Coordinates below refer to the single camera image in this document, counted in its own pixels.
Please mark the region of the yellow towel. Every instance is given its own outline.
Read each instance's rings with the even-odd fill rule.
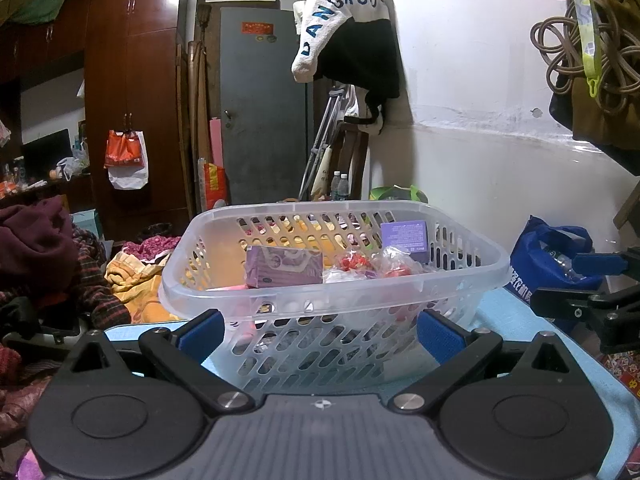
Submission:
[[[132,254],[119,252],[108,264],[104,277],[113,295],[127,307],[131,322],[159,323],[180,318],[167,312],[158,300],[161,273],[169,256],[159,264],[144,264]]]

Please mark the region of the purple box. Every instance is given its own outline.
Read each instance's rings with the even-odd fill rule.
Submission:
[[[397,247],[411,254],[421,264],[429,263],[429,239],[424,220],[382,224],[382,246]]]
[[[253,245],[246,249],[246,284],[255,288],[322,283],[322,253]]]

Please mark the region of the basket rim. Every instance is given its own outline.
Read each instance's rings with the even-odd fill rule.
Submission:
[[[235,211],[247,210],[247,208],[252,208],[254,212],[252,216],[274,216],[281,214],[309,214],[309,206],[311,205],[314,209],[321,209],[325,204],[329,204],[327,202],[277,202],[277,203],[266,203],[266,204],[258,204],[258,205],[235,205],[235,206],[226,206],[219,209],[211,209],[200,213],[190,222],[187,230],[184,232],[178,246],[175,248],[177,251],[181,245],[194,245],[199,239],[199,235],[195,232],[196,229],[201,227],[204,222],[219,218],[234,218],[239,216],[247,216],[247,214],[241,215],[236,214]],[[505,249],[498,245],[496,242],[489,240],[486,236],[479,234],[469,228],[464,227],[459,222],[455,221],[450,215],[448,215],[443,210],[422,202],[413,202],[411,200],[347,200],[340,202],[331,202],[333,210],[343,209],[345,212],[351,212],[351,209],[363,209],[366,210],[371,208],[372,206],[377,209],[385,209],[393,212],[393,206],[403,205],[404,210],[407,210],[407,206],[411,205],[409,209],[414,210],[415,212],[428,212],[429,210],[437,211],[441,215],[448,217],[452,222],[462,226],[470,233],[472,233],[479,240],[489,245],[491,248],[497,251],[498,259],[496,262],[484,266],[479,267],[462,267],[459,269],[446,270],[446,271],[437,271],[427,274],[416,274],[413,276],[398,276],[396,278],[384,278],[378,280],[367,280],[367,286],[370,290],[375,290],[377,287],[387,287],[390,285],[401,285],[406,283],[407,285],[422,283],[423,286],[427,285],[434,280],[440,279],[442,276],[442,272],[446,272],[447,276],[458,276],[460,278],[464,278],[465,276],[472,276],[478,274],[477,269],[485,270],[487,273],[498,271],[503,267],[509,267],[510,258]],[[189,288],[180,283],[174,276],[174,267],[181,265],[177,263],[177,259],[169,258],[169,261],[162,272],[162,289],[164,291],[165,298],[170,302],[168,296],[191,296],[192,298],[199,299],[212,299],[216,298],[217,300],[229,299],[232,300],[234,298],[244,298],[244,297],[252,297],[252,296],[278,296],[280,294],[305,294],[306,292],[317,291],[319,286],[322,286],[324,290],[330,292],[332,290],[338,291],[343,290],[347,291],[350,289],[358,289],[362,287],[362,282],[354,281],[354,282],[339,282],[339,283],[316,283],[313,285],[291,285],[291,286],[278,286],[271,288],[250,288],[243,290],[195,290],[193,288]]]

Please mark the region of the plastic basket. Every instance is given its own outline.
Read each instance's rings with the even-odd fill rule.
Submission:
[[[380,250],[380,224],[423,219],[440,272],[324,285],[210,290],[244,280],[246,247],[321,249],[325,264],[347,246]],[[455,322],[473,316],[482,292],[509,277],[506,252],[442,211],[418,202],[306,202],[233,206],[191,221],[162,272],[164,306],[191,318],[225,317],[225,339],[210,356],[238,388],[330,394],[412,377],[433,367],[416,340],[426,307]]]

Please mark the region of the water bottle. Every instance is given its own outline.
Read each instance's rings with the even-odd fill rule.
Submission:
[[[338,184],[340,184],[340,171],[334,171],[334,179],[331,181],[331,200],[338,200]]]
[[[340,183],[338,184],[338,200],[349,199],[349,175],[341,174]]]
[[[578,282],[584,277],[583,275],[578,274],[577,272],[575,272],[575,270],[573,270],[571,258],[566,256],[565,254],[562,254],[560,251],[553,250],[544,242],[540,242],[540,246],[542,247],[543,251],[547,252],[556,261],[556,263],[562,269],[562,272],[564,272],[564,275],[569,280],[571,280],[572,282]]]

